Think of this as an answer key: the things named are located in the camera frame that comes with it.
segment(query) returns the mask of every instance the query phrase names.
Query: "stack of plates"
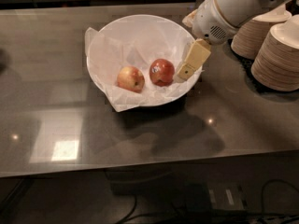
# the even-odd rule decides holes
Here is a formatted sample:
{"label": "stack of plates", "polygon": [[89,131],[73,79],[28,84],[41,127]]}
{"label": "stack of plates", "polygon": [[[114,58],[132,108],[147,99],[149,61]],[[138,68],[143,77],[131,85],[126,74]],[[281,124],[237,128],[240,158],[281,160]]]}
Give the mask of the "stack of plates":
{"label": "stack of plates", "polygon": [[285,6],[282,6],[248,21],[234,36],[232,50],[242,57],[254,60],[270,28],[287,21],[291,16]]}
{"label": "stack of plates", "polygon": [[299,15],[275,25],[258,53],[251,73],[276,91],[299,89]]}

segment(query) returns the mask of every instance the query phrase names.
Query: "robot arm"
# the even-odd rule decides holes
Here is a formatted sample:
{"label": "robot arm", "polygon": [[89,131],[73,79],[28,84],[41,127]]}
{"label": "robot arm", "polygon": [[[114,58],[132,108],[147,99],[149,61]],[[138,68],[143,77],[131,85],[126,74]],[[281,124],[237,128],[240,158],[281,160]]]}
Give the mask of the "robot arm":
{"label": "robot arm", "polygon": [[268,12],[290,0],[206,0],[199,6],[192,32],[211,45],[232,38],[251,18]]}

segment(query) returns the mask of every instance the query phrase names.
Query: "table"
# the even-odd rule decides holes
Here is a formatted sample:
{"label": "table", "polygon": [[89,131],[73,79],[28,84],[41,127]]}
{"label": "table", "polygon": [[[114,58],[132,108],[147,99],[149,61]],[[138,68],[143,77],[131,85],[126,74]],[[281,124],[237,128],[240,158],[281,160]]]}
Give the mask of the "table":
{"label": "table", "polygon": [[0,176],[299,148],[299,93],[259,94],[228,44],[168,105],[117,113],[86,68],[84,34],[152,14],[181,24],[193,4],[0,11]]}

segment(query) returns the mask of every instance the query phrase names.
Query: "white plate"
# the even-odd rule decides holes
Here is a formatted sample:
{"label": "white plate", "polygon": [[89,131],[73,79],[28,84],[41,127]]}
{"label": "white plate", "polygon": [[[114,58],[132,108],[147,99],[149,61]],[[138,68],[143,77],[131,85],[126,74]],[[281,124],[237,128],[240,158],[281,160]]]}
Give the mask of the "white plate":
{"label": "white plate", "polygon": [[[177,23],[170,21],[168,19],[152,16],[152,15],[133,15],[128,17],[123,17],[121,19],[115,20],[105,26],[103,29],[101,29],[98,33],[101,35],[104,35],[108,38],[116,39],[123,43],[132,43],[134,42],[135,35],[140,34],[144,31],[145,27],[150,27],[151,25],[155,26],[159,29],[159,31],[164,35],[165,41],[167,41],[168,47],[174,51],[173,53],[173,64],[175,68],[179,66],[179,63],[183,59],[183,54],[186,52],[184,50],[188,44],[191,44],[194,41],[193,36],[185,30],[183,27],[178,25]],[[90,46],[88,47],[88,50],[92,50],[94,43],[96,43],[94,40],[91,41]],[[126,95],[130,96],[132,95],[133,98],[130,99],[130,104],[117,104],[117,99],[111,99],[111,94],[107,92],[107,88],[105,87],[105,84],[103,83],[103,80],[98,78],[97,71],[104,67],[103,61],[101,59],[98,59],[95,63],[92,63],[93,60],[93,53],[89,53],[90,57],[87,58],[87,67],[88,71],[90,73],[90,76],[95,83],[95,85],[106,94],[107,98],[113,105],[113,107],[117,111],[123,111],[129,108],[137,107],[137,106],[156,106],[156,105],[163,105],[167,104],[169,102],[177,100],[179,97],[183,96],[185,93],[187,93],[193,85],[196,83],[198,78],[200,77],[200,74],[202,72],[202,69],[199,69],[190,79],[187,81],[184,81],[182,83],[176,83],[174,82],[169,87],[163,87],[162,89],[160,87],[157,87],[157,90],[155,91],[155,95],[152,97],[157,96],[163,96],[165,93],[167,94],[163,99],[155,99],[155,98],[149,98],[151,96],[150,91],[147,91],[147,83],[144,88],[145,91],[142,91],[140,94],[136,94],[130,91],[127,91]],[[111,75],[111,77],[117,77],[116,71],[118,69],[112,69],[114,74]],[[110,88],[112,87],[114,93],[116,92],[123,92],[123,90],[119,87],[112,84],[110,84]]]}

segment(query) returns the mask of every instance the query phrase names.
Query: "white bowl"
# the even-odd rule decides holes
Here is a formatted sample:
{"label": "white bowl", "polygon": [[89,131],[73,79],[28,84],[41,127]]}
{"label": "white bowl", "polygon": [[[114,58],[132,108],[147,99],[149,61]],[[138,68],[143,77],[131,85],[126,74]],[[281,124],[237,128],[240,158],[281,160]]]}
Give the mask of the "white bowl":
{"label": "white bowl", "polygon": [[[168,48],[170,48],[172,52],[170,56],[171,58],[169,59],[173,63],[175,68],[178,68],[178,66],[184,59],[183,56],[186,52],[186,47],[188,47],[188,45],[190,45],[194,41],[194,38],[187,30],[173,21],[151,15],[133,15],[123,17],[111,22],[103,29],[101,29],[98,34],[118,40],[123,44],[131,44],[135,42],[136,35],[139,35],[138,40],[140,42],[142,42],[143,39],[142,34],[144,34],[144,39],[149,40],[149,38],[146,36],[150,31],[145,31],[145,27],[149,27],[149,29],[150,27],[154,27],[160,31],[160,33],[164,37],[164,41],[167,43]],[[92,40],[90,46],[87,47],[88,71],[95,85],[105,93],[107,99],[118,112],[138,106],[164,105],[169,102],[175,101],[179,97],[186,94],[200,77],[202,69],[197,70],[196,73],[187,81],[184,81],[182,83],[174,82],[169,87],[161,88],[154,86],[150,82],[150,61],[140,64],[140,67],[138,63],[131,63],[143,72],[146,79],[146,84],[141,93],[126,91],[117,87],[116,85],[117,74],[120,71],[121,67],[124,66],[124,64],[112,64],[111,67],[107,67],[106,61],[103,61],[100,57],[97,57],[97,50],[94,48],[94,46],[98,45],[96,37]],[[151,37],[150,39],[152,39],[153,41],[155,41],[155,39],[161,41],[160,37]],[[153,48],[154,46],[140,47],[144,47],[145,52],[147,52],[147,49],[151,49],[150,52],[151,54],[156,54],[156,59],[163,58],[161,57],[161,53],[163,54],[164,51],[161,49],[155,50],[155,48]],[[110,79],[105,80],[104,78],[99,78],[100,72],[108,74]]]}
{"label": "white bowl", "polygon": [[272,11],[259,15],[253,19],[256,21],[263,22],[284,22],[291,17],[291,12],[286,9],[285,5],[282,5],[277,7],[276,9],[273,9]]}
{"label": "white bowl", "polygon": [[270,32],[281,43],[299,49],[299,15],[294,15],[286,22],[273,26]]}

